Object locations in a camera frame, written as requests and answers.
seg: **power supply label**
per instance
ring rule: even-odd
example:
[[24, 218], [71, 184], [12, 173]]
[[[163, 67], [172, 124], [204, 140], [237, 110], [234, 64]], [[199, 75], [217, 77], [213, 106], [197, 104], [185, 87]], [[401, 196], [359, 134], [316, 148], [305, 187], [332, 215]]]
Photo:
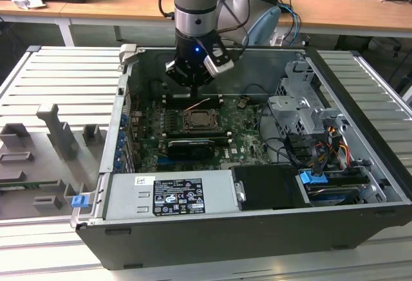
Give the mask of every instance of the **power supply label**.
[[155, 216], [191, 213], [205, 213], [201, 178], [154, 181], [153, 214]]

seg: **circuit board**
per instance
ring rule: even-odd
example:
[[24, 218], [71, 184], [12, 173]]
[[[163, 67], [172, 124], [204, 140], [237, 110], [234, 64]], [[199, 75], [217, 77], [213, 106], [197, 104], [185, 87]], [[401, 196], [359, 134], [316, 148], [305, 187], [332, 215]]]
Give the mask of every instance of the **circuit board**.
[[183, 109], [166, 109], [160, 101], [143, 104], [140, 109], [142, 121], [135, 141], [140, 149], [137, 172], [169, 172], [190, 170], [229, 169], [233, 165], [255, 165], [270, 162], [256, 128], [256, 108], [248, 105], [239, 109], [239, 98], [223, 98], [219, 109], [199, 110], [197, 114], [213, 114], [216, 131], [230, 131], [230, 143], [214, 148], [214, 155], [201, 161], [172, 161], [164, 149], [170, 140], [165, 132], [173, 126], [184, 130], [187, 112]]

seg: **motherboard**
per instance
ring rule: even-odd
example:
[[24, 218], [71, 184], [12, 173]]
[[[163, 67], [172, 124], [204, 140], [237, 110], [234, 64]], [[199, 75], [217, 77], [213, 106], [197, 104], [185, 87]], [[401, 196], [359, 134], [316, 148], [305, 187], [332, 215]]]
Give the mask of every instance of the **motherboard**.
[[137, 172], [221, 170], [268, 164], [257, 130], [257, 106], [242, 97], [153, 100], [134, 117]]

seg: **blue cable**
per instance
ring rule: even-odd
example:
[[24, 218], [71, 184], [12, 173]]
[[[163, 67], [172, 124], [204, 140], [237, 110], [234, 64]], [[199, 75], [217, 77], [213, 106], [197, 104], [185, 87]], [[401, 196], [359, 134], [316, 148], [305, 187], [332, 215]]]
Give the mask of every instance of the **blue cable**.
[[294, 20], [295, 20], [295, 34], [294, 34], [294, 38], [292, 39], [292, 41], [290, 41], [290, 46], [292, 47], [292, 45], [293, 45], [293, 43], [294, 43], [294, 41], [295, 41], [295, 39], [296, 39], [296, 37], [297, 37], [297, 32], [299, 31], [299, 29], [298, 29], [298, 27], [297, 27], [298, 22], [297, 22], [296, 13], [293, 12], [291, 9], [289, 9], [289, 8], [288, 8], [287, 6], [285, 6], [285, 5], [282, 5], [282, 4], [279, 4], [279, 5], [280, 5], [282, 8], [288, 10], [289, 13], [294, 17]]

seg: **robotic arm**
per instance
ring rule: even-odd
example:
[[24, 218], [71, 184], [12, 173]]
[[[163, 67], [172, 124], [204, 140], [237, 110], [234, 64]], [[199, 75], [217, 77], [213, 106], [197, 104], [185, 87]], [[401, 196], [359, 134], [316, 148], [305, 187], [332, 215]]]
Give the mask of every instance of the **robotic arm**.
[[[280, 14], [277, 0], [174, 0], [174, 6], [176, 56], [166, 65], [166, 73], [178, 84], [190, 87], [193, 97], [200, 86], [233, 68], [239, 59], [239, 51], [229, 52], [220, 33], [244, 46], [250, 36], [253, 44], [259, 44], [257, 39], [269, 39]], [[262, 23], [269, 36], [262, 32]], [[241, 27], [246, 29], [247, 38]]]

